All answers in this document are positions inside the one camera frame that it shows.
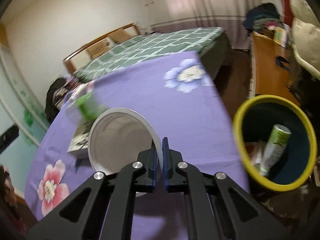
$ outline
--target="wooden desk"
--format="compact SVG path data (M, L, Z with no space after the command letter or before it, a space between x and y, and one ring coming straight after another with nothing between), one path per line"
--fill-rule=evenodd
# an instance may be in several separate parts
M274 44L273 40L252 34L252 56L255 61L252 62L255 64L255 94L280 96L300 106L287 89L289 72L276 65L276 57L288 58L289 51Z

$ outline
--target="pile of clothes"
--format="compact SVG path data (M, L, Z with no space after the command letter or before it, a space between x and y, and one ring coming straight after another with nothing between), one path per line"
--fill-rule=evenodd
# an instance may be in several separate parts
M263 3L247 13L243 25L249 33L252 31L262 33L265 28L268 30L275 30L276 27L283 28L279 19L280 15L275 5L273 3Z

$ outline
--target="white bowl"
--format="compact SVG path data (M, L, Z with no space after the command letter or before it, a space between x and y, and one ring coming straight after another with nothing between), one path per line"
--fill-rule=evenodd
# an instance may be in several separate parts
M91 166L106 175L119 172L127 164L137 161L140 152L150 149L152 140L158 154L158 181L163 167L163 153L151 125L130 109L109 109L97 118L89 134Z

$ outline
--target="curtain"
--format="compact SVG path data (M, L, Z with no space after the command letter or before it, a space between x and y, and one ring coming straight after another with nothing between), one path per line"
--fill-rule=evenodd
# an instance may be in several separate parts
M151 28L173 32L197 27L223 27L231 47L248 49L248 33L242 26L247 12L272 2L282 14L280 0L145 0Z

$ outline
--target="metal screw head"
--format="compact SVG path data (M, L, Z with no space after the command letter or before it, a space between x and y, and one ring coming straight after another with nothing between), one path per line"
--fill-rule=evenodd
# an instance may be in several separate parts
M216 174L216 177L217 177L217 179L225 179L227 176L226 176L226 174L223 173L223 172L218 172L218 173Z
M98 171L93 175L93 177L95 179L102 179L104 177L104 174L102 172Z
M135 162L132 163L132 167L134 167L135 169L139 169L143 166L142 162Z
M178 163L178 167L179 167L180 169L185 169L186 167L188 167L188 163L180 162L180 163Z

